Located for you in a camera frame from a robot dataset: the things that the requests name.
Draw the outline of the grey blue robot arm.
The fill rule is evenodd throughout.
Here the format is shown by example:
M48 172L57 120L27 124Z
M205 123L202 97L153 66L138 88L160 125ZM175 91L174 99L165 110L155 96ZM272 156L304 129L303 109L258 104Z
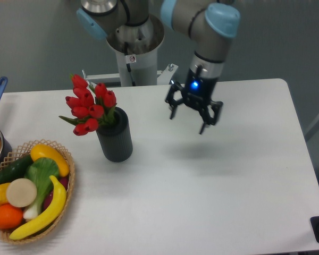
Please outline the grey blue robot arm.
M240 22L232 1L163 1L159 17L149 12L149 1L82 1L77 18L115 51L123 86L156 83L157 61L150 56L164 40L164 27L194 41L186 81L171 81L165 101L172 113L181 104L196 110L203 127L217 123L223 104L212 93Z

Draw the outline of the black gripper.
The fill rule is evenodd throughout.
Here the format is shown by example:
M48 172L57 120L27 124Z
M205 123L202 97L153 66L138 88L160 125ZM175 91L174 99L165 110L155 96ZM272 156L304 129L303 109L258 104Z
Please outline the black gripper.
M199 134L203 134L206 127L216 125L221 116L223 102L212 101L211 96L218 80L218 78L200 77L189 70L184 88L179 82L171 84L165 98L165 102L171 110L170 119L172 120L175 117L177 107L184 103L186 106L199 111L203 119ZM178 91L183 91L183 99L174 99L174 95Z

